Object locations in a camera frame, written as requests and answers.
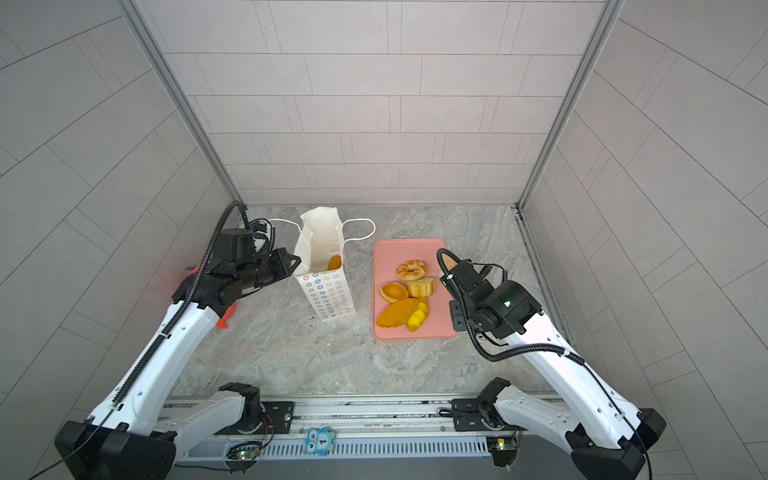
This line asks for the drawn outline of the white printed paper bag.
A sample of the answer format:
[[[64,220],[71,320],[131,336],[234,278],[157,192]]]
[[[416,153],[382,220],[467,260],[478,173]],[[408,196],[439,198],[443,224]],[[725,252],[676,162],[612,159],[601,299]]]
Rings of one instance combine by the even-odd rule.
[[[350,242],[370,238],[376,232],[376,224],[369,218],[342,221],[335,207],[316,207],[303,213],[300,218],[301,223],[274,218],[274,221],[291,224],[299,231],[293,255],[301,258],[301,264],[293,277],[321,321],[355,314],[344,270],[345,246]],[[369,223],[371,231],[362,237],[345,238],[344,227],[355,222]],[[341,256],[342,267],[328,271],[328,262],[334,255]]]

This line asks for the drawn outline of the long baguette fake bread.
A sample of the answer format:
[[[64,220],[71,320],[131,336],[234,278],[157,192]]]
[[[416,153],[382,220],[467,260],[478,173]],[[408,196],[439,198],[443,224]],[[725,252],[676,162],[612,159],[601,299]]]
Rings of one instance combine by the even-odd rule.
[[[342,258],[340,255],[334,255],[331,257],[331,259],[328,262],[327,270],[333,271],[338,270],[342,267]]]

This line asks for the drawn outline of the braided ring fake bread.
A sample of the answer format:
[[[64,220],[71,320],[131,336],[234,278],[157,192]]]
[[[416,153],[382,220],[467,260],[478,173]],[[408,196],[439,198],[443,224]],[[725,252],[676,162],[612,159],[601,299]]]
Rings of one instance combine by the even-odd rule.
[[[421,260],[409,260],[396,268],[397,277],[405,282],[417,281],[427,275],[427,265]]]

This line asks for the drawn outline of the orange oval fake bread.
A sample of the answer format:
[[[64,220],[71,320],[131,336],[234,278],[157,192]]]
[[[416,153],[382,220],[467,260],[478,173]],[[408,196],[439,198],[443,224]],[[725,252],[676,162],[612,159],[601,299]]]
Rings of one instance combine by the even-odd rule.
[[[418,309],[419,300],[406,298],[390,304],[377,318],[376,325],[381,328],[395,328],[405,325]]]

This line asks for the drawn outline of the sesame oval fake bread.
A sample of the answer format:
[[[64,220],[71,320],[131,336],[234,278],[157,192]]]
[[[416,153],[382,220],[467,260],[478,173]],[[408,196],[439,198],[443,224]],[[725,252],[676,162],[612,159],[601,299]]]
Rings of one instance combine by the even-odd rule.
[[[444,257],[443,258],[443,263],[444,263],[447,271],[450,271],[450,270],[452,270],[453,268],[455,268],[457,266],[457,261],[455,261],[455,260],[453,260],[452,258],[449,258],[449,257]]]

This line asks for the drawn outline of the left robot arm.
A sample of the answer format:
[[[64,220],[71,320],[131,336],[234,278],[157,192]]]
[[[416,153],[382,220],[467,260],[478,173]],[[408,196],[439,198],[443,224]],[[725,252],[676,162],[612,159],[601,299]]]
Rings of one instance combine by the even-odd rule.
[[[68,421],[54,445],[76,479],[163,479],[193,447],[225,429],[265,426],[257,387],[230,382],[210,399],[160,421],[170,390],[202,340],[237,301],[289,278],[299,257],[274,245],[267,219],[215,233],[200,265],[179,285],[155,337],[83,421]]]

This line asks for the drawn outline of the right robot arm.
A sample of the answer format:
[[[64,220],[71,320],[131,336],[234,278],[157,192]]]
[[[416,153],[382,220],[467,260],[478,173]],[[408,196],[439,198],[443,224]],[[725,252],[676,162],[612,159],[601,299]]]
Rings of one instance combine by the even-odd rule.
[[[533,433],[568,454],[587,479],[635,479],[651,474],[650,448],[667,423],[639,408],[601,378],[560,334],[528,290],[508,278],[493,286],[492,265],[476,264],[440,248],[440,281],[453,316],[485,360],[526,358],[563,401],[557,407],[495,378],[477,397],[474,416],[490,430]]]

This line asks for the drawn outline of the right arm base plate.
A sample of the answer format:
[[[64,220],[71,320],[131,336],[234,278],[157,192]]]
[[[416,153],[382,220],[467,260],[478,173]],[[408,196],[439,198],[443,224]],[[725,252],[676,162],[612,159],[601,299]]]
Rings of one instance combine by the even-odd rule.
[[[492,428],[484,421],[480,401],[470,398],[456,398],[451,401],[451,416],[458,432],[490,432]]]

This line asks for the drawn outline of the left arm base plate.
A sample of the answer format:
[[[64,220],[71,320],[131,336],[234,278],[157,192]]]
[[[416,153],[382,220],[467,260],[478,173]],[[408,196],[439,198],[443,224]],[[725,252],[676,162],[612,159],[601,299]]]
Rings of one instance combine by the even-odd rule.
[[[262,420],[257,435],[267,433],[287,435],[294,416],[295,403],[291,401],[263,401]]]

